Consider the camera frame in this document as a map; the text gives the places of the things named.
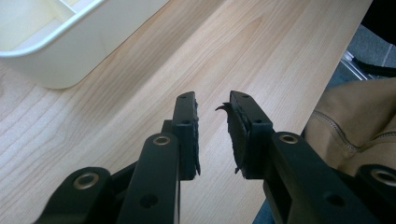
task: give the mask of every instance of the brown fabric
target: brown fabric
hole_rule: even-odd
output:
[[[396,78],[325,91],[304,134],[323,160],[347,174],[363,164],[396,169]]]

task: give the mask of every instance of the floor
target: floor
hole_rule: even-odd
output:
[[[362,25],[347,47],[347,51],[364,63],[396,67],[396,47],[384,41]],[[355,80],[357,81],[358,78],[342,63],[339,63],[326,89]],[[268,203],[264,203],[253,222],[253,224],[259,223],[274,223],[271,219]]]

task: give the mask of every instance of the metal screw head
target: metal screw head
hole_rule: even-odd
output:
[[[296,144],[298,143],[298,139],[292,135],[289,134],[282,134],[279,136],[279,139],[287,144]]]
[[[79,176],[73,183],[76,189],[88,189],[99,181],[99,175],[96,173],[85,173]]]
[[[385,185],[396,187],[396,176],[388,171],[374,169],[372,170],[371,175],[374,179]]]
[[[171,139],[167,136],[158,136],[152,142],[157,146],[165,146],[171,142]]]

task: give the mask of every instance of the table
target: table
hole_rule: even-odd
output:
[[[171,0],[83,81],[47,90],[0,65],[0,223],[29,223],[77,169],[111,173],[195,91],[202,175],[181,185],[181,223],[251,223],[262,181],[233,173],[231,90],[276,131],[300,133],[371,0]]]

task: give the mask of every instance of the wooden surface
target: wooden surface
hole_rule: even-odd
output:
[[[29,223],[72,172],[114,173],[195,91],[202,175],[182,183],[181,223],[251,223],[261,181],[235,168],[231,90],[252,95],[276,131],[300,133],[371,0],[171,0],[66,90],[0,64],[0,223]]]

